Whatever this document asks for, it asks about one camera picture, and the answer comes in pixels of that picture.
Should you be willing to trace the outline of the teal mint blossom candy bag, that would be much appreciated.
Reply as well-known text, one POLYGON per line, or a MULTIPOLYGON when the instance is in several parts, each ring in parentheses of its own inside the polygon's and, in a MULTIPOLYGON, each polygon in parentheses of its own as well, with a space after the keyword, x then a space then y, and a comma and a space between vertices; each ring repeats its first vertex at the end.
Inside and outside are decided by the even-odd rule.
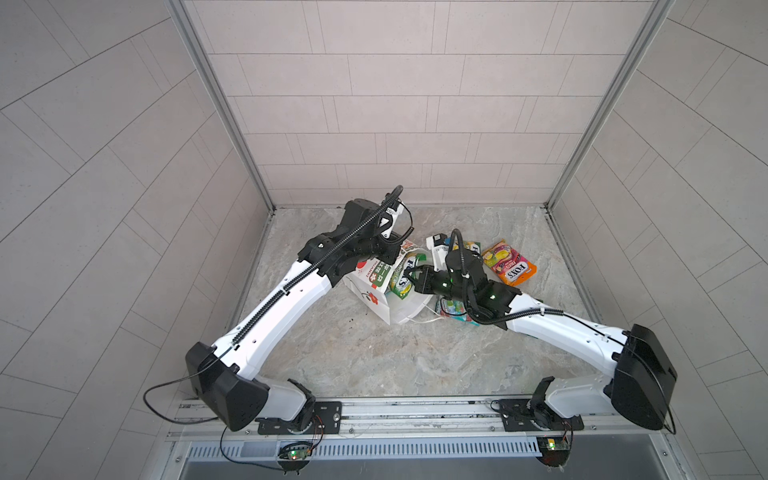
POLYGON ((435 312, 437 315, 469 324, 476 322, 467 314, 464 304, 460 300, 451 300, 440 297, 435 303, 435 312))

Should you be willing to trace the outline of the white floral paper bag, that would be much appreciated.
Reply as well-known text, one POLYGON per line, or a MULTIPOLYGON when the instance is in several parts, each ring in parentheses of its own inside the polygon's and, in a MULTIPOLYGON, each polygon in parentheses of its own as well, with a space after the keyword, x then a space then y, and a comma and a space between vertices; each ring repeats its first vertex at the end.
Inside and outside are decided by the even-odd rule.
POLYGON ((388 325, 403 324, 413 320, 435 299, 434 295, 425 295, 413 290, 405 299, 399 299, 389 290, 389 282, 397 265, 407 253, 423 252, 427 260, 423 265, 432 265, 430 253, 413 242, 406 240, 400 255, 393 265, 377 259, 360 262, 358 268, 343 278, 343 283, 374 314, 388 325))

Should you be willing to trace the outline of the orange Fox's candy bag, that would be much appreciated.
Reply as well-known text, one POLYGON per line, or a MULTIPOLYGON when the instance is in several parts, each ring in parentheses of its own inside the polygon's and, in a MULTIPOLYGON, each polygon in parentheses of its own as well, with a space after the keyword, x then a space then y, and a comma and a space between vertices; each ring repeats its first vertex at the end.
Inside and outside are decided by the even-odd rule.
POLYGON ((484 264, 490 268, 499 279, 512 287, 517 287, 537 272, 537 266, 529 262, 519 251, 514 249, 505 239, 500 240, 482 253, 484 264))

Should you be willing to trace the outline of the green spring tea candy bag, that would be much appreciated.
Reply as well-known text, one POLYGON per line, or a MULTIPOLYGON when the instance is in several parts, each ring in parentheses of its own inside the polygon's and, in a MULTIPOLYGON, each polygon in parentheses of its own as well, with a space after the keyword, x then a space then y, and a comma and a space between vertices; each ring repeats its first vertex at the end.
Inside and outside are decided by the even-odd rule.
MULTIPOLYGON (((452 247, 453 250, 459 250, 459 243, 454 242, 453 244, 449 244, 450 247, 452 247)), ((468 252, 471 252, 472 254, 481 255, 482 254, 482 247, 479 242, 475 241, 463 241, 462 242, 462 249, 468 252)))

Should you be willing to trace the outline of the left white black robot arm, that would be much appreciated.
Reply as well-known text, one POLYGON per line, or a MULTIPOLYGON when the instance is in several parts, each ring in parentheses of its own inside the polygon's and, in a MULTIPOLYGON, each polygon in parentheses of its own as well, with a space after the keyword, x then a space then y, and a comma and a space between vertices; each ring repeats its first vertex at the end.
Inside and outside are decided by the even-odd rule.
POLYGON ((242 430, 255 420, 281 422, 294 431, 307 428, 312 393, 294 380, 267 379, 261 368, 309 307, 361 262, 395 262, 408 235, 395 232, 394 225, 406 211, 397 192, 380 204, 347 202, 337 227, 308 240, 283 279, 248 316, 212 345, 198 342, 187 351, 194 393, 229 430, 242 430))

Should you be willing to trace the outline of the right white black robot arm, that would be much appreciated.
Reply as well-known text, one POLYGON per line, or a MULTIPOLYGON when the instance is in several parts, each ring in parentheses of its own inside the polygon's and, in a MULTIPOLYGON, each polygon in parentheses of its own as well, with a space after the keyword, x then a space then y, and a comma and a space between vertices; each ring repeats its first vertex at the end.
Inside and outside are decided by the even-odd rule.
POLYGON ((489 279, 479 257, 458 250, 449 252, 442 270, 420 265, 404 275, 419 293, 460 301, 478 325, 544 341, 596 369, 592 376, 540 381, 527 412, 540 428, 558 429, 583 415, 619 414, 647 430, 675 432, 670 403, 678 375, 652 330, 622 330, 551 307, 489 279))

